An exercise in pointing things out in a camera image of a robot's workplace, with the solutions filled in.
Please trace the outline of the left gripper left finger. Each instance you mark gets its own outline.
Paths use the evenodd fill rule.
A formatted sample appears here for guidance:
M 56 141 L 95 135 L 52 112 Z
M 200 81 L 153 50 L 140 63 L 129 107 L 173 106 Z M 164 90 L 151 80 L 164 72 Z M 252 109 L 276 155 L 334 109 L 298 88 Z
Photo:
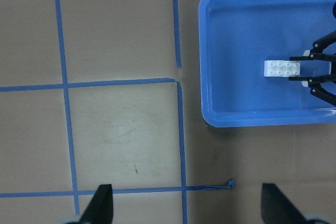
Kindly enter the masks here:
M 110 224 L 113 221 L 112 185 L 100 185 L 89 205 L 81 215 L 79 223 Z

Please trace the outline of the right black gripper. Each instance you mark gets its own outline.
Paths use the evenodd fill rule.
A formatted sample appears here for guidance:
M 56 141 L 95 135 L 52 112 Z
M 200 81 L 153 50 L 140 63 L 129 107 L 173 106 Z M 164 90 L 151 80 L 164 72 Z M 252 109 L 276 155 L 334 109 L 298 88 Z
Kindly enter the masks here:
M 330 93 L 322 87 L 322 83 L 333 82 L 335 83 L 335 54 L 324 54 L 323 51 L 331 44 L 335 43 L 335 31 L 316 40 L 313 43 L 311 53 L 307 56 L 292 56 L 290 61 L 309 61 L 320 60 L 330 63 L 330 73 L 317 77 L 289 77 L 289 81 L 306 81 L 311 84 L 311 94 L 331 105 L 335 106 L 335 94 Z

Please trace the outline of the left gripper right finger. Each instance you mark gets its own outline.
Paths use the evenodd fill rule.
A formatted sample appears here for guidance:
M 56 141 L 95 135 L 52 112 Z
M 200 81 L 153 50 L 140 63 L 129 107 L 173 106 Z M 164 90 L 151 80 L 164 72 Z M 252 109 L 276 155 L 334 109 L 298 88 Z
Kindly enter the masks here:
M 264 223 L 306 223 L 306 218 L 273 183 L 261 188 L 261 218 Z

